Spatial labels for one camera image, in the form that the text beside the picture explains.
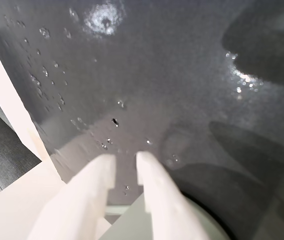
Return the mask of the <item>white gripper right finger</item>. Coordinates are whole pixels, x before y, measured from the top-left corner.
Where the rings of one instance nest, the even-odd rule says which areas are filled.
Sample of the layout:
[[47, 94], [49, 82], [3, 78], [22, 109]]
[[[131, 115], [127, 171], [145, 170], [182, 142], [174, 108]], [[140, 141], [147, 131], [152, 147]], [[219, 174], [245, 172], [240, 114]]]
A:
[[208, 240], [209, 236], [173, 179], [148, 151], [136, 153], [138, 184], [151, 214], [154, 240]]

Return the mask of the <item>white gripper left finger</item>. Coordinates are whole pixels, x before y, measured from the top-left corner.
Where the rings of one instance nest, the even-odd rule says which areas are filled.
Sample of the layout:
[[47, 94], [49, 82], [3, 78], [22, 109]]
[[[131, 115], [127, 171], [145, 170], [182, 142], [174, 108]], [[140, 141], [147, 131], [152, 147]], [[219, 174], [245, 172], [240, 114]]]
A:
[[115, 186], [116, 157], [102, 154], [79, 171], [41, 210], [30, 240], [97, 240], [105, 220], [108, 191]]

